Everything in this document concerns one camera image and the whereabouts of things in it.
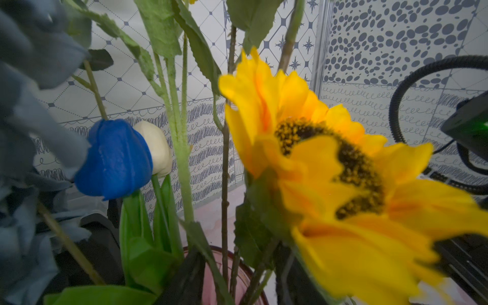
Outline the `double sunflower stem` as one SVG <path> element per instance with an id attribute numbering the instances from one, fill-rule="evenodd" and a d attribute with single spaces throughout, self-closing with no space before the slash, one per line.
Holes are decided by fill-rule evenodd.
<path id="1" fill-rule="evenodd" d="M 231 35 L 237 30 L 245 33 L 242 48 L 245 55 L 259 48 L 271 30 L 280 1 L 228 1 L 227 11 L 232 23 Z M 236 208 L 234 259 L 244 263 L 253 274 L 240 304 L 254 304 L 261 296 L 273 271 L 273 253 L 279 241 L 267 229 L 259 214 L 262 203 L 271 198 L 266 179 L 250 173 L 250 163 L 245 165 L 245 194 L 243 203 Z"/>

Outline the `sunflower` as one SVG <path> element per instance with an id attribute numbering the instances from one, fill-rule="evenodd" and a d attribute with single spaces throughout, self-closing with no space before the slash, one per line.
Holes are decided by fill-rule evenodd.
<path id="1" fill-rule="evenodd" d="M 366 304 L 408 304 L 438 285 L 436 241 L 487 235 L 466 191 L 422 179 L 434 148 L 389 145 L 298 74 L 273 74 L 257 50 L 219 78 L 226 121 L 248 175 L 235 244 L 246 264 L 277 269 L 291 249 L 312 287 Z"/>

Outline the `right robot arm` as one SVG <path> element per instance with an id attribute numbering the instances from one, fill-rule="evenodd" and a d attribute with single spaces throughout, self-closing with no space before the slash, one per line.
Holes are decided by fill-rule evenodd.
<path id="1" fill-rule="evenodd" d="M 399 110 L 405 93 L 417 81 L 437 72 L 451 69 L 487 70 L 487 57 L 463 55 L 427 64 L 405 78 L 395 90 L 389 109 L 389 125 L 395 142 L 405 142 L 400 129 Z M 470 153 L 487 160 L 487 93 L 462 100 L 442 123 L 441 131 L 456 144 L 461 161 L 473 172 L 487 175 L 487 169 L 475 166 Z M 442 256 L 439 266 L 467 292 L 476 304 L 487 304 L 487 239 L 464 235 L 435 244 Z"/>

